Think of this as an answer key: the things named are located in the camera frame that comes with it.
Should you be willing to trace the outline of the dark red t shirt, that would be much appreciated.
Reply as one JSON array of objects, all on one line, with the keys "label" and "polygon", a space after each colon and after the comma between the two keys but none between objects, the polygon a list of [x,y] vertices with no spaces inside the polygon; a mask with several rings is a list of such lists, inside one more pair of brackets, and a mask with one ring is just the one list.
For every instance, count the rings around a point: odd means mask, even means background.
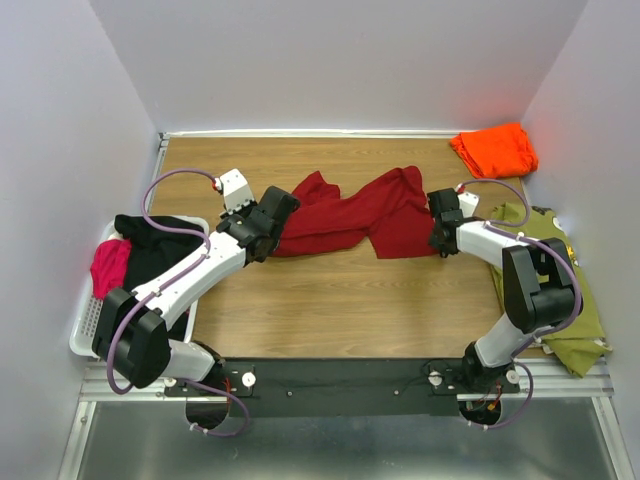
[{"label": "dark red t shirt", "polygon": [[379,259],[432,256],[434,221],[427,209],[420,170],[393,168],[342,197],[338,185],[316,171],[293,195],[301,202],[286,223],[276,257],[317,255],[351,249],[369,239]]}]

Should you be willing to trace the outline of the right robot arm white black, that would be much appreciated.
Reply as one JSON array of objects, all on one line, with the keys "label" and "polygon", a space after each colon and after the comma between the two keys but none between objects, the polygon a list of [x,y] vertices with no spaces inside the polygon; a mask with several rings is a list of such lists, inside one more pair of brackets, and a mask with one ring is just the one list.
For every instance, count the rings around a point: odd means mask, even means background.
[{"label": "right robot arm white black", "polygon": [[504,313],[468,345],[457,374],[465,390],[482,392],[507,376],[519,353],[576,320],[580,284],[561,239],[531,238],[477,217],[479,197],[463,185],[430,192],[427,202],[434,221],[429,245],[441,257],[473,255],[502,273]]}]

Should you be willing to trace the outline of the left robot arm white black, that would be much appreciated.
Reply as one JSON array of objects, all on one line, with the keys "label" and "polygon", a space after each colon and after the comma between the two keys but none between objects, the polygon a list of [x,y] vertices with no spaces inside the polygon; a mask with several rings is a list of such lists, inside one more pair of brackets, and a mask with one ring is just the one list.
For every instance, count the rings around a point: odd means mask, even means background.
[{"label": "left robot arm white black", "polygon": [[116,288],[103,300],[92,350],[107,362],[107,380],[120,395],[161,378],[185,380],[201,395],[222,380],[217,355],[169,337],[172,325],[218,282],[276,249],[299,200],[271,186],[242,213],[226,216],[190,255],[132,293]]}]

